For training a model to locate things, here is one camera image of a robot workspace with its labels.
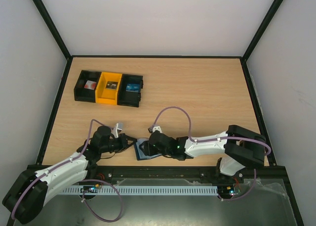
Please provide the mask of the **blue card holder wallet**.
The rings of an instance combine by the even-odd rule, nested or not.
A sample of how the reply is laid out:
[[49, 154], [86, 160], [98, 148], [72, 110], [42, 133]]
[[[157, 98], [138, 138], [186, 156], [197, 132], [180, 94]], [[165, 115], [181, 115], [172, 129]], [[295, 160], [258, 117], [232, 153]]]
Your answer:
[[145, 155], [141, 149], [141, 146], [143, 146], [144, 143], [148, 141], [148, 138], [140, 138], [137, 140], [137, 142], [134, 144], [134, 150], [136, 154], [136, 159], [138, 161], [141, 160], [149, 160], [153, 159], [159, 156], [162, 156], [162, 154], [154, 154], [154, 155]]

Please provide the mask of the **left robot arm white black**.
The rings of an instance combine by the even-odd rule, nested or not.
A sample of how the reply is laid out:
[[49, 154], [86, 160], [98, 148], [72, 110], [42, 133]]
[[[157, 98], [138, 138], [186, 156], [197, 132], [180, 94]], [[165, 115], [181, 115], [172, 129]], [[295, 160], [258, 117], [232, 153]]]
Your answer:
[[105, 176], [97, 173], [97, 162], [103, 153], [121, 153], [137, 140], [116, 129], [100, 126], [88, 133], [87, 140], [70, 157], [50, 167], [23, 171], [2, 200], [12, 217], [22, 224], [32, 221], [44, 205], [69, 186], [95, 183], [89, 192], [105, 185]]

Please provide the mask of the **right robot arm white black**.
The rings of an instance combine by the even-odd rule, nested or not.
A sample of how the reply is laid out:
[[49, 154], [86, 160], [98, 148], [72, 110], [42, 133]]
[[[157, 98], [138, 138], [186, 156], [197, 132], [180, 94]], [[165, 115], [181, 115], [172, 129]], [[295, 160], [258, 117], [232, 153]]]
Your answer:
[[223, 183], [243, 168], [263, 167], [265, 157], [271, 153], [263, 135], [238, 125], [230, 125], [227, 131], [213, 136], [175, 139], [165, 135], [158, 126], [148, 139], [139, 139], [134, 148], [137, 160], [165, 156], [184, 161], [202, 155], [225, 154], [215, 170], [216, 179]]

